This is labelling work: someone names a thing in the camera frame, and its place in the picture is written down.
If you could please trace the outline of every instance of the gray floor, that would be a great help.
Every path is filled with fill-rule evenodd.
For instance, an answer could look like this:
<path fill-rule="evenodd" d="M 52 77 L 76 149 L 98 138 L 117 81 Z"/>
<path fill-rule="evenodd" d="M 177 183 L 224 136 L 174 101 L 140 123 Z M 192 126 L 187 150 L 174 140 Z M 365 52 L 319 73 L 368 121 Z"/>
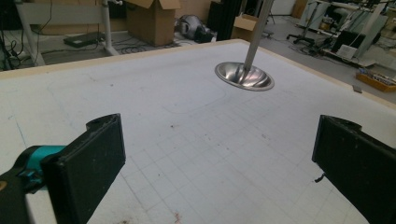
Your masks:
<path fill-rule="evenodd" d="M 291 59 L 297 63 L 301 63 L 305 66 L 313 68 L 325 75 L 334 77 L 341 80 L 349 85 L 356 85 L 362 88 L 363 91 L 370 92 L 380 98 L 383 98 L 389 102 L 396 104 L 396 92 L 382 92 L 368 86 L 355 78 L 355 73 L 357 67 L 350 63 L 344 63 L 340 60 L 329 58 L 329 57 L 319 57 L 314 58 L 308 55 L 303 55 L 296 51 L 296 49 L 305 47 L 304 43 L 299 43 L 297 45 L 292 44 L 293 38 L 286 40 L 288 34 L 298 35 L 303 29 L 296 27 L 295 23 L 298 20 L 290 17 L 275 17 L 275 24 L 272 20 L 269 20 L 267 29 L 274 32 L 271 38 L 262 37 L 260 46 L 269 49 L 279 55 L 282 55 L 288 59 Z M 317 41 L 323 40 L 326 36 L 318 35 L 313 32 L 308 32 L 308 36 L 315 38 Z M 56 63 L 68 63 L 75 62 L 93 58 L 106 57 L 102 46 L 88 46 L 83 49 L 73 49 L 64 44 L 64 35 L 60 36 L 45 36 L 41 35 L 39 37 L 39 48 L 43 52 L 43 57 L 46 64 L 56 64 Z M 119 53 L 137 53 L 146 50 L 155 50 L 163 48 L 173 48 L 177 46 L 184 46 L 194 44 L 192 41 L 183 39 L 182 36 L 177 35 L 174 44 L 165 46 L 162 48 L 153 48 L 141 41 L 131 38 L 126 32 L 116 32 L 112 35 L 113 43 L 115 49 Z M 6 32 L 6 44 L 10 45 L 12 40 L 16 40 L 21 43 L 21 32 L 20 31 L 7 31 Z M 20 45 L 17 45 L 16 51 L 20 50 Z M 21 58 L 20 68 L 26 68 L 32 66 L 32 61 L 27 57 Z M 375 66 L 372 69 L 380 71 L 381 73 L 389 76 L 394 76 L 395 73 L 392 70 L 384 69 L 381 66 Z"/>

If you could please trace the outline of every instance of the table surface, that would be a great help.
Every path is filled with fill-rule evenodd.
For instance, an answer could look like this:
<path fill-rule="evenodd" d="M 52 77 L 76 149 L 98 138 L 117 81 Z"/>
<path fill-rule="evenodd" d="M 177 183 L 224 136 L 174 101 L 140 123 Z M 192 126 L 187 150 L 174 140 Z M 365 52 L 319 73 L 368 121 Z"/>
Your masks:
<path fill-rule="evenodd" d="M 225 41 L 2 73 L 0 172 L 120 113 L 127 162 L 90 223 L 367 223 L 327 179 L 313 182 L 318 119 L 349 119 L 394 147 L 396 106 L 264 49 L 254 65 L 270 91 L 215 75 L 247 51 Z M 55 222 L 46 191 L 28 199 L 37 223 Z"/>

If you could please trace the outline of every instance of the box flap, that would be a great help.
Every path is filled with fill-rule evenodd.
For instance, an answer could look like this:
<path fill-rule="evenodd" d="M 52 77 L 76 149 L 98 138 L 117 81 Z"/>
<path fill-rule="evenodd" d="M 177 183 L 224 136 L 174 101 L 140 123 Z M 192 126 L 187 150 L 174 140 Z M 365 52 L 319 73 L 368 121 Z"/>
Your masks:
<path fill-rule="evenodd" d="M 250 17 L 247 15 L 243 15 L 243 17 L 236 17 L 233 26 L 241 29 L 253 31 L 257 23 L 256 20 L 253 20 L 253 18 L 257 19 L 255 17 Z"/>
<path fill-rule="evenodd" d="M 125 0 L 127 3 L 132 3 L 140 7 L 149 8 L 151 7 L 154 0 Z"/>
<path fill-rule="evenodd" d="M 159 0 L 163 9 L 181 8 L 179 0 Z"/>

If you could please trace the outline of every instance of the metal bowl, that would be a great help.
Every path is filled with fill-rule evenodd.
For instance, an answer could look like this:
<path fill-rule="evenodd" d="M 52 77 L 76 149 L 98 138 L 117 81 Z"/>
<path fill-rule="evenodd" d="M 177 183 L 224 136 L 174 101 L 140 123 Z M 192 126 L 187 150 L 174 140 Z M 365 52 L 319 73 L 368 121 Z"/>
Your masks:
<path fill-rule="evenodd" d="M 251 66 L 245 71 L 243 63 L 220 63 L 215 69 L 223 81 L 248 91 L 268 91 L 274 87 L 274 80 L 260 68 Z"/>

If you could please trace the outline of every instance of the white metal frame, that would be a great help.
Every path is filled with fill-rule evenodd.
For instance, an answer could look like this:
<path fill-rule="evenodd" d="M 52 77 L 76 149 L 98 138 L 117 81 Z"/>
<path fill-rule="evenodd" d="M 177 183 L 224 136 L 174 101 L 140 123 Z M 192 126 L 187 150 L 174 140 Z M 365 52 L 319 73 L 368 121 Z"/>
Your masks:
<path fill-rule="evenodd" d="M 111 29 L 107 0 L 102 0 L 101 6 L 23 3 L 22 0 L 14 0 L 14 2 L 21 18 L 22 27 L 29 43 L 29 53 L 35 66 L 45 65 L 45 62 L 33 39 L 33 33 L 30 28 L 31 24 L 102 23 L 105 25 L 105 50 L 110 55 L 119 55 L 111 45 Z"/>

